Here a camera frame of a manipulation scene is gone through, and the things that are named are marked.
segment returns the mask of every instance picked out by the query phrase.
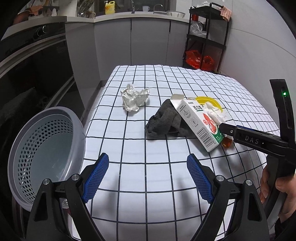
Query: bottle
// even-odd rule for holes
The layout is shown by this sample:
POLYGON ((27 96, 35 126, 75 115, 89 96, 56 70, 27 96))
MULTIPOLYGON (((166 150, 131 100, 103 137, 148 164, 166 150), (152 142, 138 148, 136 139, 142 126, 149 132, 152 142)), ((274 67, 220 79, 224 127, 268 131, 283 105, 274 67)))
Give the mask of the bottle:
POLYGON ((115 1, 105 1, 105 14, 112 14, 115 13, 115 1))

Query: checkered tablecloth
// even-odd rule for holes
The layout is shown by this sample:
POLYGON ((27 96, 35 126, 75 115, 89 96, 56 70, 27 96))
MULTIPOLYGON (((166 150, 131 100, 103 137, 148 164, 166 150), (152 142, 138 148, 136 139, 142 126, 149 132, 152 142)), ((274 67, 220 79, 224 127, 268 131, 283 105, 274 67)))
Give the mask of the checkered tablecloth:
MULTIPOLYGON (((87 208, 106 241, 188 241, 204 218, 209 204, 203 200, 187 170, 194 153, 203 165, 229 181, 251 179, 259 191, 266 165, 263 153, 239 144, 210 153, 195 137, 163 136, 151 139, 144 126, 174 93, 187 98, 209 96, 228 111, 227 123, 279 135, 276 124, 260 103, 236 80, 201 70, 161 65, 118 66, 114 69, 86 131, 83 168, 105 152, 109 169, 87 208), (120 90, 128 83, 150 88, 138 112, 122 107, 120 90)), ((217 240, 224 237, 233 200, 217 240)), ((79 238, 75 227, 74 237, 79 238)))

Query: pink towel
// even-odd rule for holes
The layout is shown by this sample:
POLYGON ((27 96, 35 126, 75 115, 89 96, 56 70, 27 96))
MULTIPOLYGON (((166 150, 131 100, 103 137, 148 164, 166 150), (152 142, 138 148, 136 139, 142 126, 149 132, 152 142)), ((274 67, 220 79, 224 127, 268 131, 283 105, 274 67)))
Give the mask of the pink towel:
POLYGON ((232 15, 232 11, 225 6, 223 6, 223 8, 221 8, 220 11, 221 11, 221 16, 223 17, 223 19, 225 21, 229 22, 231 15, 232 15))

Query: blue textured pad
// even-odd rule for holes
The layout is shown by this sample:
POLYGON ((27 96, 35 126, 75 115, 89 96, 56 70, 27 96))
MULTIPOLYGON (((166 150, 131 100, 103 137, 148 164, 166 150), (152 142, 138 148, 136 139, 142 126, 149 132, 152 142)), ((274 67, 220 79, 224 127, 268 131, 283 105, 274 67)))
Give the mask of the blue textured pad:
POLYGON ((94 198, 108 167, 109 157, 105 154, 84 184, 82 200, 85 203, 94 198))
POLYGON ((212 203, 214 197, 212 195, 212 185, 205 176, 202 169, 198 166, 192 155, 187 157, 187 169, 202 197, 208 203, 212 203))

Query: instruction diagram on box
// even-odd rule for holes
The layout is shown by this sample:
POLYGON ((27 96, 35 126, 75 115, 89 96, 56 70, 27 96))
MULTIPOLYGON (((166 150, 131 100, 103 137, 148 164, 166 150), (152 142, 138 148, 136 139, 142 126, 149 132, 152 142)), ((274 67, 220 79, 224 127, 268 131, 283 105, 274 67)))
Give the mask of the instruction diagram on box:
POLYGON ((190 111, 187 108, 184 108, 182 110, 182 113, 183 113, 184 116, 186 116, 186 115, 188 115, 190 113, 190 111))
POLYGON ((198 124, 197 119, 195 119, 194 117, 189 122, 192 126, 196 126, 198 124))

